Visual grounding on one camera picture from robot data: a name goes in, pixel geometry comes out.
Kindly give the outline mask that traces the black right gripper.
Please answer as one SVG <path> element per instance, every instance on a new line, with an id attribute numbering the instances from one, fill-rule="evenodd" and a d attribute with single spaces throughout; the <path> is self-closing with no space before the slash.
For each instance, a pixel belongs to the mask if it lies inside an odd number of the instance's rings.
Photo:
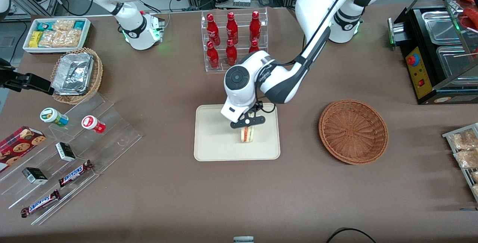
<path id="1" fill-rule="evenodd" d="M 36 90 L 39 92 L 46 93 L 47 95 L 53 95 L 53 88 L 51 87 L 51 82 L 35 74 L 14 74 L 15 68 L 10 65 L 8 61 L 1 58 L 0 59 L 0 87 L 5 88 L 5 83 L 12 79 L 16 80 L 17 90 L 16 92 L 21 92 L 22 90 Z"/>

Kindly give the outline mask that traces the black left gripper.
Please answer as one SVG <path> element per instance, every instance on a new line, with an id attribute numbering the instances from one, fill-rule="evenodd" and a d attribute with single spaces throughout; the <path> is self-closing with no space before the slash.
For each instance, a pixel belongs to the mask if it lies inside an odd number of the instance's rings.
<path id="1" fill-rule="evenodd" d="M 256 119 L 258 118 L 257 113 L 263 108 L 262 103 L 255 103 L 246 113 L 245 119 Z"/>

